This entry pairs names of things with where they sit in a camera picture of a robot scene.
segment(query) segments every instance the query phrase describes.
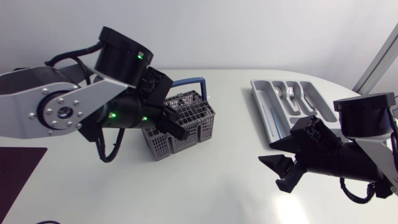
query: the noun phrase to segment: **wire basket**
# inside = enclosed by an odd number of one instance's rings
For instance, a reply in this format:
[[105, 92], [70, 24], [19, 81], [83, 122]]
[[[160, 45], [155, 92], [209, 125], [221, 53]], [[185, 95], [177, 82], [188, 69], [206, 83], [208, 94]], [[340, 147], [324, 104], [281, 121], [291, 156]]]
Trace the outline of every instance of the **wire basket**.
[[176, 122], [190, 131], [184, 141], [176, 139], [171, 134], [163, 134], [157, 129], [143, 129], [145, 140], [157, 161], [168, 157], [211, 138], [215, 112], [196, 91], [172, 96], [165, 104], [175, 109], [180, 115]]

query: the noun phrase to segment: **gray cutlery tray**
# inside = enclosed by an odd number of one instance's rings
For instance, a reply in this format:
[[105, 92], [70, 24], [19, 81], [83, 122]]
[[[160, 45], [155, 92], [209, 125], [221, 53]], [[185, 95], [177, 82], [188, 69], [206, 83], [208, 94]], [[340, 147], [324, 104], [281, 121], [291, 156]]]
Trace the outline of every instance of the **gray cutlery tray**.
[[[338, 122], [335, 112], [311, 82], [251, 80], [251, 86], [270, 143], [289, 136], [289, 131], [297, 120], [310, 115], [322, 119], [330, 129], [340, 129], [340, 122]], [[292, 103], [288, 86], [293, 87], [294, 101], [298, 106]], [[276, 87], [280, 89], [281, 97], [278, 96]]]

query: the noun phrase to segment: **blue handle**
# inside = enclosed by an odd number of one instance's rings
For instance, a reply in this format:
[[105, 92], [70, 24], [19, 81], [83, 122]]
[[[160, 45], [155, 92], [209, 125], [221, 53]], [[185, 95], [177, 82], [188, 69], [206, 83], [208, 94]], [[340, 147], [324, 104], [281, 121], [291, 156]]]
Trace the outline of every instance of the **blue handle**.
[[196, 78], [186, 78], [183, 80], [177, 80], [173, 82], [172, 87], [192, 84], [192, 83], [200, 83], [200, 90], [201, 90], [201, 98], [203, 101], [207, 101], [207, 93], [206, 93], [206, 80], [203, 77], [196, 77]]

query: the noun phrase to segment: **metal pole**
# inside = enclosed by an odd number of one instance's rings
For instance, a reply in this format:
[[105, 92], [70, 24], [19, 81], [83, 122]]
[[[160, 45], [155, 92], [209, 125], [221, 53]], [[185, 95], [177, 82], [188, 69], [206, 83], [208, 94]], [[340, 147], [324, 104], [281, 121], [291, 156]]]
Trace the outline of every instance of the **metal pole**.
[[379, 53], [354, 86], [353, 91], [369, 94], [398, 56], [398, 24], [387, 38]]

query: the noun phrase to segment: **fork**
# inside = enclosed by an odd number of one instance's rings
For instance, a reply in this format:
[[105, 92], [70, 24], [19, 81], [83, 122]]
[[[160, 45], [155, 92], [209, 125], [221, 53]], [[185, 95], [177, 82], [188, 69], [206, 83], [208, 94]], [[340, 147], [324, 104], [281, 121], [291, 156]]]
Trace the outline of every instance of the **fork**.
[[292, 101], [293, 106], [295, 108], [297, 108], [298, 110], [300, 110], [299, 104], [294, 100], [294, 92], [293, 92], [293, 87], [292, 86], [288, 86], [287, 87], [287, 93], [289, 94], [289, 98]]

